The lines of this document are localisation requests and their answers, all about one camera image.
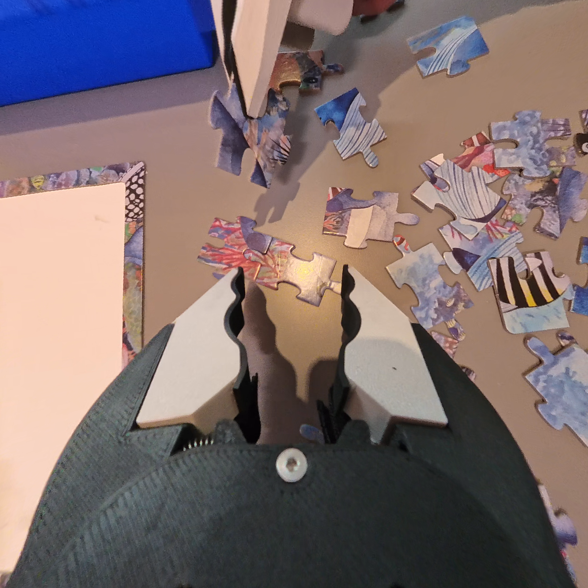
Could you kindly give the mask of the blue plastic bin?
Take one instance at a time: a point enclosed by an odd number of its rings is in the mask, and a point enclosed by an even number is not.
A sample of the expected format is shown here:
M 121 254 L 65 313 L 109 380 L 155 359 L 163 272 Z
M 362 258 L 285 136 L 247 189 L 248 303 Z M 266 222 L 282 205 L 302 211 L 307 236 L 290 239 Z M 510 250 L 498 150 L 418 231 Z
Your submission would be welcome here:
M 210 1 L 1 1 L 1 106 L 201 70 Z

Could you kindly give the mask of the puzzle frame board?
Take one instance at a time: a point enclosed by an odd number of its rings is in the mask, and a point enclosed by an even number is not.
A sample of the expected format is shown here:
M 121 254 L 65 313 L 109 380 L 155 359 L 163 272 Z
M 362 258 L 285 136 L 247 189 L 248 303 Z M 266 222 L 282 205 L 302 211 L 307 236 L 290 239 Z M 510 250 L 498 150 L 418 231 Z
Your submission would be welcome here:
M 143 343 L 146 166 L 1 181 L 1 572 L 63 448 Z

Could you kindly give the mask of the blue striped puzzle piece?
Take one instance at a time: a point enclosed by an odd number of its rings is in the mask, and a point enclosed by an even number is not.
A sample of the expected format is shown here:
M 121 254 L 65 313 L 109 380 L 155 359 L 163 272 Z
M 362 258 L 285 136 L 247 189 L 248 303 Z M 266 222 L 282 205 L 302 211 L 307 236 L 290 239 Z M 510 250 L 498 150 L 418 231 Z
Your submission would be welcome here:
M 353 88 L 315 108 L 315 112 L 323 125 L 332 122 L 338 129 L 340 136 L 334 145 L 342 159 L 361 153 L 365 163 L 375 168 L 379 159 L 371 146 L 385 140 L 387 135 L 376 119 L 369 123 L 364 120 L 359 108 L 365 105 L 362 94 Z

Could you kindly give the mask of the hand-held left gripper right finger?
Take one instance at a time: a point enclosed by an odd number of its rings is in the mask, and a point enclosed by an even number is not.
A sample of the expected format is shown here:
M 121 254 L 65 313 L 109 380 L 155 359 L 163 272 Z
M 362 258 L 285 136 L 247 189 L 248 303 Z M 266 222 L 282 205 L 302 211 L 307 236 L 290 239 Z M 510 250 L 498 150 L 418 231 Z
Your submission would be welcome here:
M 342 346 L 327 403 L 318 402 L 326 444 L 351 420 L 380 444 L 393 424 L 444 428 L 445 410 L 409 318 L 357 269 L 344 266 Z

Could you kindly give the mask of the purple blue puzzle piece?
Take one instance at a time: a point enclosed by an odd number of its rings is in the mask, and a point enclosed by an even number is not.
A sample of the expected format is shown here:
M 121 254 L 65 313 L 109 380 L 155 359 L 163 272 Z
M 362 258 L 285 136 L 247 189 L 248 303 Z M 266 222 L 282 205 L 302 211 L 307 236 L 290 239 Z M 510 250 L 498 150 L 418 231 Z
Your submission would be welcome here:
M 250 181 L 269 187 L 275 166 L 289 158 L 291 136 L 283 134 L 289 108 L 282 92 L 269 89 L 265 114 L 249 119 L 241 110 L 235 85 L 226 96 L 216 91 L 210 100 L 209 120 L 212 128 L 222 130 L 217 167 L 239 175 L 243 154 L 251 149 L 256 162 Z

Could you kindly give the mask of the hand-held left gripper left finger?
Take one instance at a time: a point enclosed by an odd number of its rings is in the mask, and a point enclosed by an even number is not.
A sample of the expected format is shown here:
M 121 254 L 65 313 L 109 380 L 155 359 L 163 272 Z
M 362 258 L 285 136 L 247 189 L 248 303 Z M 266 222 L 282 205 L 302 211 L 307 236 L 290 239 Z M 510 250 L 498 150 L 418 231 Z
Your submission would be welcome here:
M 244 298 L 243 269 L 232 269 L 177 317 L 139 409 L 140 428 L 191 424 L 207 434 L 231 419 L 248 443 L 258 442 L 258 376 L 238 338 Z

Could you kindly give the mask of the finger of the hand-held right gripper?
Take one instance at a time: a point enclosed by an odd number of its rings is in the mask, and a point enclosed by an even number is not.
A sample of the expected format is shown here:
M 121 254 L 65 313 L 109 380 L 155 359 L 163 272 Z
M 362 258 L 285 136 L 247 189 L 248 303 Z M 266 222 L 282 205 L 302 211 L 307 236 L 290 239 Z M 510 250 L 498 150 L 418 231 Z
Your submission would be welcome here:
M 236 62 L 235 48 L 232 42 L 233 27 L 236 23 L 236 11 L 238 1 L 212 1 L 212 13 L 217 32 L 219 55 L 224 65 L 224 70 L 229 86 L 235 85 L 241 110 L 247 115 L 245 97 L 240 83 Z
M 236 78 L 244 113 L 261 116 L 291 1 L 237 1 L 232 26 Z

